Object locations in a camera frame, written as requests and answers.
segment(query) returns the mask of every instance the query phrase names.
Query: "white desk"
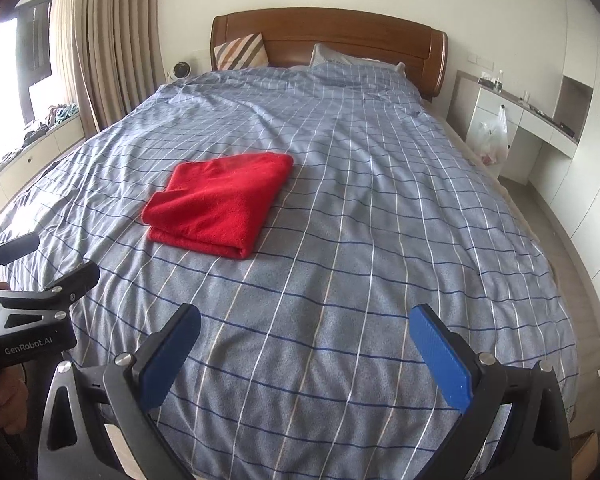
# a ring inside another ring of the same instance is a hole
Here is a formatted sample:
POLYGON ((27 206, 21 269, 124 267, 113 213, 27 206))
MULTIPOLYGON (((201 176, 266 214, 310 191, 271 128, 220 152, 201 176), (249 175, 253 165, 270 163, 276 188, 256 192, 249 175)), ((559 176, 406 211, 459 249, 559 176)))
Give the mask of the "white desk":
MULTIPOLYGON (((495 119, 504 105, 507 117, 507 138, 513 145, 520 129, 532 134, 542 142, 552 145, 569 158, 573 158, 578 143, 550 122, 518 104, 520 101, 506 91, 494 92, 478 84, 477 78, 458 71, 456 86, 451 98, 446 120, 465 142, 478 133, 480 123, 495 119)), ((489 166, 489 172, 497 177, 504 164, 489 166)))

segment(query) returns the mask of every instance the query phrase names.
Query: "blue plaid duvet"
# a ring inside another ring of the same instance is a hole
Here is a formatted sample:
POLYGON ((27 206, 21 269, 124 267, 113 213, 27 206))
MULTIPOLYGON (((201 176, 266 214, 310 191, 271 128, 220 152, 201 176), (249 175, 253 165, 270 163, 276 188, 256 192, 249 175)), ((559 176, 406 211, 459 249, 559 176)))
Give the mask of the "blue plaid duvet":
POLYGON ((102 270, 72 310, 79 365, 198 306, 200 339, 155 418, 206 478, 415 476, 458 417, 409 338, 418 303, 504 364, 549 359, 574 403, 574 335, 546 257, 390 70, 163 86, 21 194, 0 241, 31 230, 40 250, 8 267, 12 287, 40 288, 85 258, 102 270), (295 165, 253 257, 146 240, 140 211, 176 164, 258 151, 295 165))

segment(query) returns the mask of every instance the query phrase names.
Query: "bottle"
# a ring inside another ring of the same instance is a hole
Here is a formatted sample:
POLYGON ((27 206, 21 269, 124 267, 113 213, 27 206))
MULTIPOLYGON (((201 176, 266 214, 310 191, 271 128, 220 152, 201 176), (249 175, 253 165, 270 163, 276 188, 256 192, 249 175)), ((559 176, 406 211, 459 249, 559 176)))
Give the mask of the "bottle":
POLYGON ((502 92, 502 70, 498 70, 498 78, 496 79, 496 84, 494 85, 493 89, 497 93, 502 92))

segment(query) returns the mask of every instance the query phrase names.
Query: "plastic bag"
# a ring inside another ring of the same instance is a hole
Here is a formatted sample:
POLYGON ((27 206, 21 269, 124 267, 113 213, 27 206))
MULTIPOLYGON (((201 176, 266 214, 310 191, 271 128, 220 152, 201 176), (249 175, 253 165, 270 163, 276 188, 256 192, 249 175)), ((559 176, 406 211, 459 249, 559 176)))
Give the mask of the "plastic bag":
POLYGON ((474 153, 480 157, 485 166, 501 164, 509 155, 509 141, 507 139, 507 118, 504 105, 500 107, 495 119, 480 123, 478 132, 471 146, 474 153))

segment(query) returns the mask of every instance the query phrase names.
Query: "tiled floor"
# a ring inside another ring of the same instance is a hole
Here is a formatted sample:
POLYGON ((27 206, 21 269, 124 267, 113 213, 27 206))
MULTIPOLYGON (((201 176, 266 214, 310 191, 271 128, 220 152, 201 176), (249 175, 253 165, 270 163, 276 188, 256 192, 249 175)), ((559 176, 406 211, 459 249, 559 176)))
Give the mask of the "tiled floor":
POLYGON ((598 377, 600 331, 596 325, 589 297, 564 244, 555 233, 547 216, 534 201, 532 190, 506 179, 502 179, 501 184, 509 190, 513 201, 531 225, 540 239, 542 248, 554 264, 557 281, 576 333, 580 376, 576 414, 570 425, 570 433, 573 436, 588 430, 596 430, 600 437, 600 377, 598 377))

